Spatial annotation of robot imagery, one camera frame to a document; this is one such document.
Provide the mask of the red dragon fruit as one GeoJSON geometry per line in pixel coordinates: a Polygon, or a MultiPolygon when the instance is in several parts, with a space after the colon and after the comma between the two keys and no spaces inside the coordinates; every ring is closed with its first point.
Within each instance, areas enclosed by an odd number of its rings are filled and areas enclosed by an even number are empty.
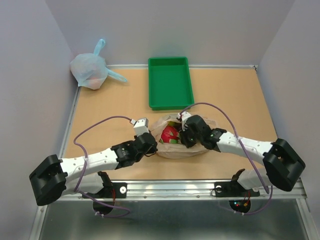
{"type": "Polygon", "coordinates": [[[159,142],[164,144],[178,144],[180,141],[180,134],[173,126],[166,126],[162,131],[159,142]]]}

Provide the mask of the orange plastic bag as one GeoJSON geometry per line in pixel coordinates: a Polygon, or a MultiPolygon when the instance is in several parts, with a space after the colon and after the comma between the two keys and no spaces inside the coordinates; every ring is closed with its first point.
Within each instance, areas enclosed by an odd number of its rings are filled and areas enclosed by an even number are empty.
{"type": "Polygon", "coordinates": [[[149,127],[151,134],[158,142],[157,154],[167,159],[184,159],[208,152],[209,150],[202,146],[200,143],[196,143],[190,148],[187,148],[181,143],[160,143],[161,134],[168,123],[180,123],[177,120],[177,116],[177,112],[164,115],[149,127]]]}

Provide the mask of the green pear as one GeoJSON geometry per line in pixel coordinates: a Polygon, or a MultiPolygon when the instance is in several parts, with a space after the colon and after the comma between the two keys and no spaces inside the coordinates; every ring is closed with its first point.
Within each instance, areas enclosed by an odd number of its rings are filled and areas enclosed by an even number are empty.
{"type": "Polygon", "coordinates": [[[176,122],[174,122],[174,121],[168,121],[167,122],[168,126],[172,126],[173,127],[173,126],[175,126],[175,124],[176,124],[176,122]]]}

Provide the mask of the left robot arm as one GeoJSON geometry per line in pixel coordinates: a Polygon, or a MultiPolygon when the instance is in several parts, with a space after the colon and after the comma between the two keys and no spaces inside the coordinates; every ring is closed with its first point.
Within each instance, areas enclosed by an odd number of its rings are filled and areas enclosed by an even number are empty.
{"type": "Polygon", "coordinates": [[[147,132],[87,157],[59,159],[55,154],[50,155],[29,175],[36,204],[49,205],[68,195],[75,189],[71,182],[76,183],[86,175],[130,167],[144,156],[154,155],[157,145],[147,132]]]}

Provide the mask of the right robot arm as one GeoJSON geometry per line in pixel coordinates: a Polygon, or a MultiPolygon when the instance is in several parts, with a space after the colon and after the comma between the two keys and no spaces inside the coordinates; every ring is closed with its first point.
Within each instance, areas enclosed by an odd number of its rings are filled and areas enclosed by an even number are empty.
{"type": "Polygon", "coordinates": [[[230,182],[231,192],[242,195],[247,190],[263,186],[290,192],[304,171],[306,164],[284,139],[274,142],[257,141],[221,128],[211,128],[199,115],[178,114],[182,123],[181,141],[187,148],[196,143],[205,149],[248,158],[263,167],[239,170],[230,182]]]}

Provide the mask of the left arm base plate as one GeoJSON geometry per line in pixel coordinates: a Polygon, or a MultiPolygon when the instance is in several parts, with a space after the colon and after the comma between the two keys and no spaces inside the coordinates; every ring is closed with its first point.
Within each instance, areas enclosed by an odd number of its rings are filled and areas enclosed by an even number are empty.
{"type": "Polygon", "coordinates": [[[125,199],[127,197],[128,184],[126,182],[112,182],[112,185],[102,185],[99,191],[85,192],[95,199],[125,199]]]}

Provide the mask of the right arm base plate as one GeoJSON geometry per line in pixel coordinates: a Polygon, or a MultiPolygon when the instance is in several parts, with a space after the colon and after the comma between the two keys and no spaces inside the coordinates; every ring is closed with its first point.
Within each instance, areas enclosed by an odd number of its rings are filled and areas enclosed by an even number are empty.
{"type": "Polygon", "coordinates": [[[218,181],[214,183],[211,195],[217,198],[259,197],[259,191],[246,190],[236,181],[218,181]]]}

